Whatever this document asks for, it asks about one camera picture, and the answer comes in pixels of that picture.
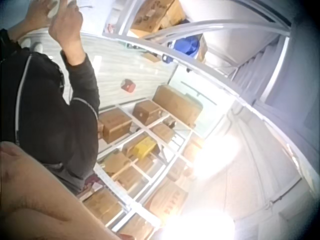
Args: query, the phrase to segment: bright light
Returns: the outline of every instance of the bright light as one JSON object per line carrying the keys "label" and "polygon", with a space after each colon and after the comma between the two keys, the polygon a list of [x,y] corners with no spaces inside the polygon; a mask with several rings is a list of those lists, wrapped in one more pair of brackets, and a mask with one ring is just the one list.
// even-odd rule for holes
{"label": "bright light", "polygon": [[97,75],[100,71],[102,56],[95,55],[92,63],[92,67],[94,69],[95,75]]}
{"label": "bright light", "polygon": [[170,219],[162,240],[233,240],[234,235],[231,217],[217,210],[201,210]]}
{"label": "bright light", "polygon": [[225,168],[239,151],[235,137],[213,137],[207,139],[194,161],[194,174],[202,179],[209,178]]}

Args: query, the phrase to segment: white stripe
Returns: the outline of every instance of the white stripe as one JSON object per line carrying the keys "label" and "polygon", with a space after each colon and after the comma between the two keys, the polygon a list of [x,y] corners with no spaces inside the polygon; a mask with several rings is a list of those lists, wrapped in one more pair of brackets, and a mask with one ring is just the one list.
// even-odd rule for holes
{"label": "white stripe", "polygon": [[20,101],[21,101],[21,94],[22,94],[22,88],[24,86],[25,80],[26,80],[26,75],[28,72],[28,68],[29,68],[29,64],[30,64],[30,60],[31,60],[31,55],[28,57],[25,67],[24,67],[24,72],[19,84],[19,89],[18,89],[18,93],[16,95],[16,103],[15,103],[15,143],[19,146],[19,136],[18,136],[18,132],[19,132],[19,114],[20,114]]}
{"label": "white stripe", "polygon": [[98,116],[97,116],[96,111],[94,110],[94,108],[86,100],[83,100],[82,98],[79,98],[79,97],[74,97],[74,98],[71,99],[71,101],[72,100],[78,100],[78,101],[84,103],[85,105],[87,105],[92,110],[92,112],[94,113],[95,119],[98,120]]}

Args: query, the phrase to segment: metal shelving unit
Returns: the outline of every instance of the metal shelving unit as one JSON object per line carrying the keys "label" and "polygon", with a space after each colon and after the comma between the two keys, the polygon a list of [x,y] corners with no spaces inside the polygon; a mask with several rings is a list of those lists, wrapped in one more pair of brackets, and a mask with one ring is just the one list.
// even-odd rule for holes
{"label": "metal shelving unit", "polygon": [[[197,136],[200,136],[197,132],[195,132],[192,128],[184,124],[182,121],[177,119],[174,115],[168,113],[164,108],[153,102],[154,104],[158,105],[162,110],[164,115],[154,121],[153,123],[149,124],[148,126],[143,125],[137,118],[135,118],[130,111],[128,110],[128,106],[135,105],[137,103],[150,100],[149,98],[143,98],[134,102],[125,103],[125,104],[117,104],[112,107],[109,107],[107,109],[101,110],[99,113],[104,113],[110,110],[113,110],[115,108],[119,108],[122,111],[124,111],[129,117],[132,118],[132,122],[140,128],[137,132],[134,132],[132,134],[127,135],[125,138],[121,138],[120,140],[116,140],[112,143],[109,143],[107,145],[107,148],[103,151],[101,151],[98,154],[97,157],[97,163],[94,166],[94,172],[95,174],[104,182],[106,187],[117,197],[120,204],[123,206],[123,210],[121,210],[116,216],[114,216],[113,219],[111,219],[105,226],[111,227],[111,230],[114,232],[119,231],[135,214],[140,215],[142,218],[146,219],[149,223],[151,223],[155,229],[158,229],[161,226],[161,220],[150,213],[148,210],[146,210],[143,207],[143,204],[148,200],[148,198],[152,195],[152,193],[156,190],[156,188],[160,185],[160,183],[163,181],[163,179],[166,177],[168,172],[170,171],[171,167],[174,165],[174,163],[177,161],[177,159],[182,159],[186,162],[186,164],[189,167],[192,167],[193,164],[186,159],[182,152],[187,145],[190,137],[192,134],[195,134]],[[171,147],[169,144],[164,142],[159,136],[157,136],[155,133],[151,131],[151,128],[155,125],[163,122],[168,117],[172,117],[175,119],[176,122],[183,125],[186,130],[188,130],[187,137],[182,137],[181,135],[177,134],[180,138],[183,138],[184,141],[182,144],[178,147],[177,150],[175,150],[173,147]],[[138,137],[139,135],[146,133],[151,138],[153,138],[158,145],[163,146],[164,148],[168,149],[170,152],[173,153],[173,157],[171,159],[168,159],[167,161],[164,160],[162,157],[156,156],[152,154],[153,158],[157,158],[157,160],[162,163],[162,166],[156,170],[156,173],[150,177],[148,175],[148,172],[144,172],[142,169],[140,169],[135,163],[138,161],[138,159],[132,160],[130,163],[126,164],[122,169],[120,169],[118,172],[115,173],[116,176],[118,176],[120,173],[124,172],[129,167],[133,167],[136,171],[138,171],[144,179],[147,180],[147,183],[145,186],[138,191],[137,194],[134,196],[129,196],[129,190],[125,190],[121,186],[119,186],[115,180],[115,176],[109,176],[103,168],[99,165],[99,162],[108,154],[112,153],[114,150],[119,149],[122,150],[123,146],[128,143],[129,141],[133,140],[134,138]]]}

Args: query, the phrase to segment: brown box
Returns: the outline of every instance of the brown box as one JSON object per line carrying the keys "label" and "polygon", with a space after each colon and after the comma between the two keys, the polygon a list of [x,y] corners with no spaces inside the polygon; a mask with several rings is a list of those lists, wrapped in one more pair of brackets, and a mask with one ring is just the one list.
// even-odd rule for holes
{"label": "brown box", "polygon": [[120,234],[135,237],[136,240],[145,240],[153,231],[153,226],[143,217],[135,214],[129,222],[121,228]]}
{"label": "brown box", "polygon": [[150,100],[137,103],[133,109],[133,116],[135,116],[144,125],[149,125],[157,120],[161,114],[162,109]]}
{"label": "brown box", "polygon": [[171,139],[175,135],[175,131],[169,128],[164,123],[159,123],[151,128],[151,131],[154,132],[159,138],[161,138],[165,143],[170,143]]}
{"label": "brown box", "polygon": [[200,38],[200,47],[199,47],[199,52],[198,52],[196,59],[199,62],[203,62],[205,60],[207,51],[208,51],[207,42],[205,40],[205,36],[202,35]]}
{"label": "brown box", "polygon": [[166,29],[178,25],[185,19],[186,14],[182,9],[179,0],[174,0],[162,18],[159,29]]}
{"label": "brown box", "polygon": [[103,132],[104,132],[104,125],[99,120],[97,121],[97,125],[98,125],[98,139],[102,139]]}
{"label": "brown box", "polygon": [[121,184],[121,186],[128,191],[141,179],[141,173],[135,170],[133,166],[130,166],[127,170],[125,170],[116,178],[116,181],[118,181]]}
{"label": "brown box", "polygon": [[190,141],[201,149],[204,147],[205,144],[205,140],[194,133],[191,135]]}
{"label": "brown box", "polygon": [[171,216],[180,213],[188,193],[170,179],[165,178],[148,202],[145,204],[151,213],[162,220],[165,225]]}
{"label": "brown box", "polygon": [[103,139],[108,144],[129,133],[132,124],[132,119],[119,108],[101,113],[99,121],[103,124]]}
{"label": "brown box", "polygon": [[131,141],[127,142],[123,148],[122,148],[122,152],[125,156],[127,156],[128,158],[131,158],[134,155],[134,148],[135,146],[140,143],[143,139],[145,139],[147,137],[147,135],[145,133],[142,133],[140,135],[138,135],[137,137],[135,137],[134,139],[132,139]]}
{"label": "brown box", "polygon": [[196,160],[196,157],[197,157],[197,154],[198,152],[201,150],[201,148],[195,144],[194,142],[192,141],[189,141],[183,152],[182,152],[182,155],[187,159],[189,160],[190,162],[194,162]]}
{"label": "brown box", "polygon": [[162,60],[161,56],[158,56],[157,54],[152,54],[151,52],[143,53],[141,54],[141,56],[150,60],[153,63],[158,63]]}
{"label": "brown box", "polygon": [[130,163],[131,160],[127,158],[121,151],[115,150],[108,156],[106,156],[102,162],[103,170],[110,176],[120,171],[126,164]]}
{"label": "brown box", "polygon": [[146,0],[131,26],[138,37],[177,25],[186,19],[178,0]]}
{"label": "brown box", "polygon": [[195,127],[195,121],[203,109],[200,102],[168,85],[158,87],[153,101],[191,128]]}
{"label": "brown box", "polygon": [[[154,162],[148,156],[136,162],[136,166],[145,173],[153,166],[153,164]],[[130,166],[127,170],[121,173],[118,178],[116,178],[116,181],[118,181],[125,190],[129,190],[136,183],[141,181],[142,178],[142,174]]]}
{"label": "brown box", "polygon": [[176,162],[173,164],[173,166],[170,168],[170,171],[168,172],[167,177],[171,181],[176,182],[184,172],[185,166],[186,166],[186,162],[178,158]]}
{"label": "brown box", "polygon": [[104,224],[107,224],[122,209],[117,198],[104,187],[92,194],[83,204]]}

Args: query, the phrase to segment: ceiling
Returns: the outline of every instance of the ceiling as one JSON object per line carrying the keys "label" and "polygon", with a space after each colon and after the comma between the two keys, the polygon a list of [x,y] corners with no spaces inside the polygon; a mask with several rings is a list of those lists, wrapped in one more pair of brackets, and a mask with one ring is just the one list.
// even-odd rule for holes
{"label": "ceiling", "polygon": [[[266,20],[231,0],[179,0],[191,22],[205,20],[240,20],[263,23]],[[278,35],[257,29],[233,29],[204,34],[209,48],[241,65]]]}

